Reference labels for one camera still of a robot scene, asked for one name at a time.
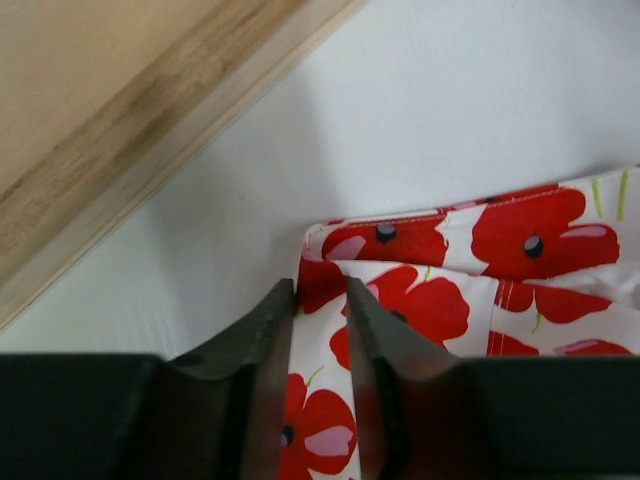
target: folded fabric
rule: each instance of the folded fabric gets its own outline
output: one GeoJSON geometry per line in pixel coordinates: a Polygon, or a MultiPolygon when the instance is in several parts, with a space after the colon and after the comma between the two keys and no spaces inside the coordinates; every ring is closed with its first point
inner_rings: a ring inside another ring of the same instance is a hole
{"type": "Polygon", "coordinates": [[[360,479],[348,276],[456,355],[638,353],[640,168],[309,229],[281,480],[360,479]]]}

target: stitching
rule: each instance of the stitching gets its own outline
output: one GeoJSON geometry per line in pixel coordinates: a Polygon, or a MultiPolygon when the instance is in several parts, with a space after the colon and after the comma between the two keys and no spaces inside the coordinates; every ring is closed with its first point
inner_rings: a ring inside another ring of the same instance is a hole
{"type": "MultiPolygon", "coordinates": [[[[509,310],[509,304],[511,303],[511,293],[513,293],[513,286],[515,282],[512,280],[511,285],[509,286],[509,294],[507,295],[507,304],[505,305],[505,310],[509,310]]],[[[504,350],[504,335],[502,336],[502,343],[500,344],[500,355],[504,350]]]]}
{"type": "MultiPolygon", "coordinates": [[[[504,280],[502,282],[500,282],[500,293],[498,294],[498,299],[500,300],[500,303],[502,303],[502,294],[504,293],[504,286],[507,282],[505,282],[504,280]]],[[[491,317],[489,317],[489,335],[491,335],[491,323],[493,322],[493,307],[495,306],[495,301],[493,302],[494,305],[491,307],[491,317]]],[[[491,343],[489,344],[489,354],[493,353],[493,344],[495,343],[496,340],[496,336],[495,335],[491,335],[491,343]]]]}
{"type": "MultiPolygon", "coordinates": [[[[613,173],[604,175],[602,177],[590,177],[586,180],[582,180],[579,182],[573,182],[573,183],[567,183],[564,185],[559,185],[558,188],[556,188],[555,190],[550,190],[548,192],[542,192],[542,193],[536,193],[533,195],[527,195],[526,197],[521,197],[521,198],[515,198],[513,200],[504,200],[502,202],[496,202],[496,203],[489,203],[489,204],[484,204],[485,208],[497,208],[497,207],[503,207],[505,205],[511,205],[511,204],[515,204],[515,203],[520,203],[520,202],[527,202],[529,200],[534,200],[536,198],[541,198],[541,197],[548,197],[551,195],[557,195],[559,193],[561,193],[562,191],[566,190],[567,188],[573,188],[575,189],[576,187],[584,187],[586,185],[591,185],[591,181],[593,180],[593,178],[597,178],[599,181],[607,181],[607,180],[611,180],[612,178],[617,178],[620,173],[622,172],[622,170],[616,170],[613,173]]],[[[629,169],[629,176],[634,175],[636,176],[637,174],[640,173],[640,169],[635,168],[635,167],[631,167],[629,169]]],[[[368,223],[358,223],[357,225],[354,224],[347,224],[347,225],[343,225],[339,228],[337,228],[336,230],[342,230],[342,229],[348,229],[348,228],[361,228],[361,227],[375,227],[377,225],[380,224],[390,224],[390,225],[403,225],[403,224],[409,224],[409,223],[421,223],[421,222],[428,222],[428,221],[432,221],[432,220],[438,220],[438,219],[442,219],[447,217],[446,213],[441,213],[441,214],[435,214],[435,215],[427,215],[427,216],[423,216],[423,217],[417,217],[417,218],[399,218],[397,220],[376,220],[376,221],[371,221],[368,223]]]]}

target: red flower print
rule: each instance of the red flower print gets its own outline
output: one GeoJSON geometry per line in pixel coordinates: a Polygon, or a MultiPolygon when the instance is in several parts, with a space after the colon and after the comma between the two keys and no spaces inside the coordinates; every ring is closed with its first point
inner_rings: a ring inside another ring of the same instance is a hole
{"type": "Polygon", "coordinates": [[[298,267],[298,301],[304,313],[313,313],[347,291],[347,277],[333,262],[313,255],[304,245],[298,267]]]}
{"type": "MultiPolygon", "coordinates": [[[[469,305],[455,283],[435,278],[409,288],[417,278],[418,271],[414,267],[402,266],[372,280],[368,287],[385,309],[444,347],[445,340],[457,338],[467,331],[469,305]]],[[[329,347],[338,363],[350,370],[346,326],[331,336],[329,347]]]]}
{"type": "Polygon", "coordinates": [[[582,340],[553,349],[558,355],[631,355],[626,348],[604,340],[582,340]]]}
{"type": "Polygon", "coordinates": [[[337,475],[356,447],[356,421],[349,406],[330,390],[307,398],[307,385],[289,375],[284,407],[278,480],[312,480],[309,469],[337,475]]]}
{"type": "Polygon", "coordinates": [[[485,274],[550,278],[618,260],[618,237],[610,227],[569,226],[585,210],[578,190],[549,185],[501,200],[506,203],[488,205],[473,227],[471,250],[489,264],[485,274]]]}
{"type": "Polygon", "coordinates": [[[435,228],[442,215],[389,222],[352,223],[331,232],[322,245],[328,260],[379,260],[442,266],[447,242],[435,228]]]}
{"type": "Polygon", "coordinates": [[[594,295],[506,280],[498,286],[495,304],[510,312],[524,312],[534,299],[540,315],[553,323],[571,323],[588,313],[606,310],[611,305],[610,300],[594,295]]]}
{"type": "Polygon", "coordinates": [[[537,348],[525,345],[520,340],[516,340],[509,335],[489,332],[489,345],[487,346],[487,355],[539,355],[537,348]]]}

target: wooden trim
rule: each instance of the wooden trim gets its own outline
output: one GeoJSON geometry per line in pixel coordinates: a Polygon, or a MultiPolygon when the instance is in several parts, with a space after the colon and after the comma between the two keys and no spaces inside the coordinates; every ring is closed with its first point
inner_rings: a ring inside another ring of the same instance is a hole
{"type": "Polygon", "coordinates": [[[225,0],[0,196],[0,326],[361,0],[225,0]]]}

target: white surface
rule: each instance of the white surface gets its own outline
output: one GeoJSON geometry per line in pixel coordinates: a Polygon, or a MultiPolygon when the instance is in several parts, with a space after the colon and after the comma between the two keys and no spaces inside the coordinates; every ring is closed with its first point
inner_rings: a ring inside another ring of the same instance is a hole
{"type": "Polygon", "coordinates": [[[313,222],[640,158],[640,3],[377,0],[0,335],[176,355],[296,264],[313,222]]]}

